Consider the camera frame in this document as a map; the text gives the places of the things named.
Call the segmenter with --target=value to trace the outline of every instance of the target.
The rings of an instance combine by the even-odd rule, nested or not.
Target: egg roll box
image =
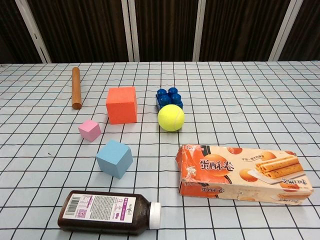
[[[291,151],[186,144],[176,162],[183,196],[299,205],[313,193]]]

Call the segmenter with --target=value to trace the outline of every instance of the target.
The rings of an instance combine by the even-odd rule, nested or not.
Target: white bottle cap
[[[150,217],[149,217],[149,229],[150,230],[160,228],[160,216],[161,216],[160,202],[151,202]]]

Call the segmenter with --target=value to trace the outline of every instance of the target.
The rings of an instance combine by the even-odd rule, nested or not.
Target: yellow tennis ball
[[[158,113],[160,127],[168,132],[177,131],[185,122],[185,113],[174,104],[169,104],[160,109]]]

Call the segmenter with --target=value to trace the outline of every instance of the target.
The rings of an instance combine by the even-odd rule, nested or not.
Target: rolling pin
[[[74,67],[72,68],[72,108],[79,110],[81,107],[80,70]]]

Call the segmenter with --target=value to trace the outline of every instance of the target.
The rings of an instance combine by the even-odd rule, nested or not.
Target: brown curtain
[[[320,0],[303,1],[279,60],[320,60]]]
[[[127,62],[120,0],[28,0],[52,62]]]
[[[0,0],[0,64],[42,63],[13,0]]]
[[[267,61],[290,0],[207,0],[200,61]]]
[[[135,0],[140,61],[192,61],[198,0]]]

